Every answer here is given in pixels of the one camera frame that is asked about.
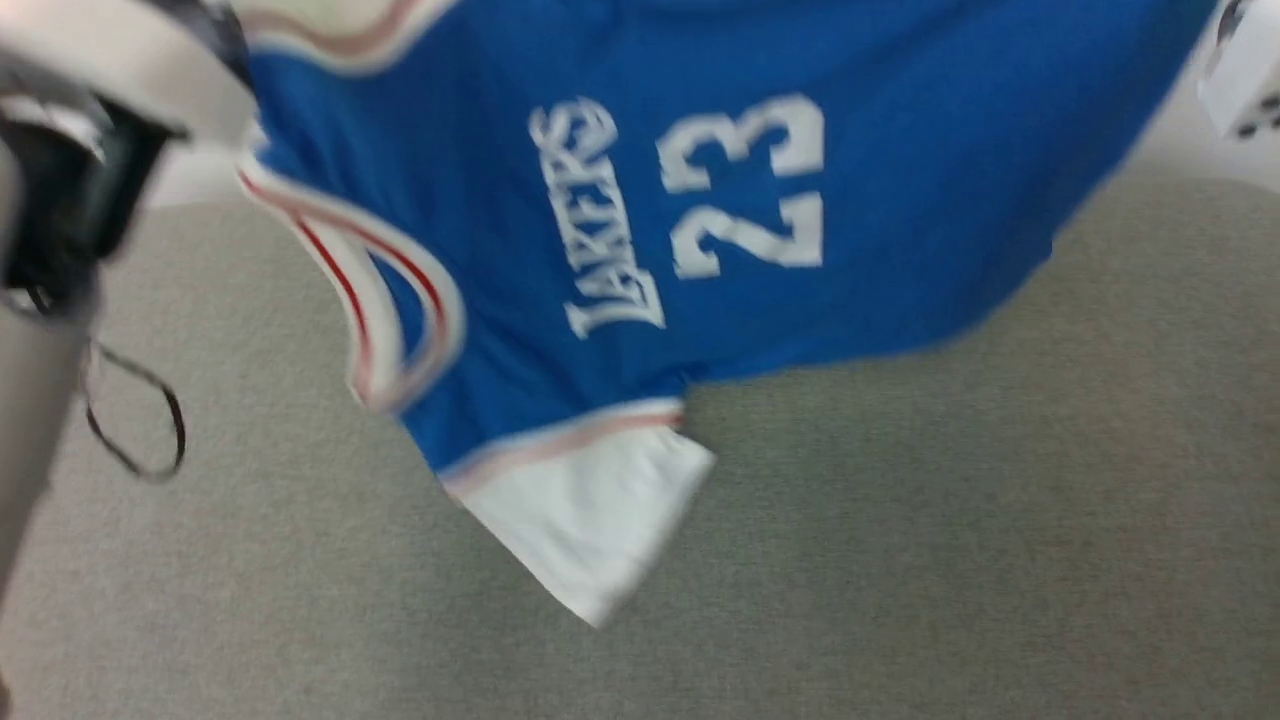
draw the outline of number 23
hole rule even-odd
[[[689,160],[695,150],[718,143],[731,161],[741,161],[750,155],[753,143],[777,128],[787,133],[786,140],[769,151],[769,164],[777,177],[822,172],[823,126],[822,110],[803,95],[774,97],[750,108],[737,120],[723,114],[681,119],[658,141],[662,183],[673,195],[708,191],[712,187],[710,173]],[[721,274],[719,258],[703,249],[707,237],[731,242],[760,260],[783,268],[822,266],[822,195],[803,192],[783,197],[778,210],[791,228],[790,236],[774,233],[719,208],[692,208],[671,231],[676,277],[700,279]]]

